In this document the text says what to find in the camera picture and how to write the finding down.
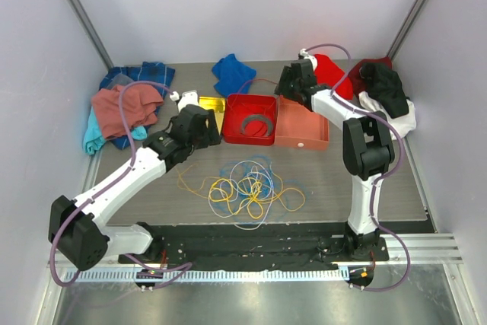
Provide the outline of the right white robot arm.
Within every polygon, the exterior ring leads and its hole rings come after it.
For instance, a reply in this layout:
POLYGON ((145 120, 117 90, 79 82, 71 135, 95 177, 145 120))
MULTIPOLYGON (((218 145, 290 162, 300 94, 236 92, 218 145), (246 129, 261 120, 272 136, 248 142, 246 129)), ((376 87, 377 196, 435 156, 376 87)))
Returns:
POLYGON ((342 159, 352 176, 352 205, 345 225, 344 252, 352 260, 367 260, 380 246, 376 211, 382 179, 395 160, 386 117, 369 113, 317 83, 312 62, 293 61, 283 68, 275 94, 325 117, 342 131, 342 159))

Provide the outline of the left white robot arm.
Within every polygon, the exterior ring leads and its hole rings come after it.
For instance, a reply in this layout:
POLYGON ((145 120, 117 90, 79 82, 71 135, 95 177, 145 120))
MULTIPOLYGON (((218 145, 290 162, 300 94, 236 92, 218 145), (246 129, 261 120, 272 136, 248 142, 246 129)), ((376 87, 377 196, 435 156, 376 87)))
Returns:
POLYGON ((60 196, 51 205, 48 240, 83 272, 107 256, 133 255, 154 263, 164 250, 161 234, 138 222, 110 226, 109 220, 135 194, 183 163, 195 150, 221 141, 213 110, 185 106, 170 128, 150 135, 119 169, 74 199, 60 196))

